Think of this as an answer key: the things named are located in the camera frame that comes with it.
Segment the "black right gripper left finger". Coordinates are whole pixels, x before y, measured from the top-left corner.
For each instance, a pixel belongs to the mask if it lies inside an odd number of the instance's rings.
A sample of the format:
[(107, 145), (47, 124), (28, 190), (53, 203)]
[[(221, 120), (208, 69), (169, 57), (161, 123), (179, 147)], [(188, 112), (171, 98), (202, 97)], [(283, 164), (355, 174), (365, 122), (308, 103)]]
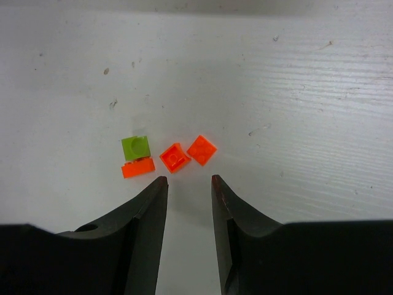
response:
[(160, 176), (77, 230), (1, 226), (2, 294), (154, 294), (168, 203)]

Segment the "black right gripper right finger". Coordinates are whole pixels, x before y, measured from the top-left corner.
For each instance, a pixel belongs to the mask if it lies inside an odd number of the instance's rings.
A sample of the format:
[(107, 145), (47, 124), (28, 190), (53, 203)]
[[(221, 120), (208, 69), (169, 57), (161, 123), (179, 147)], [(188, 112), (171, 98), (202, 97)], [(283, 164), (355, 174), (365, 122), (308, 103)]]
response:
[(282, 224), (211, 180), (222, 294), (391, 294), (392, 221)]

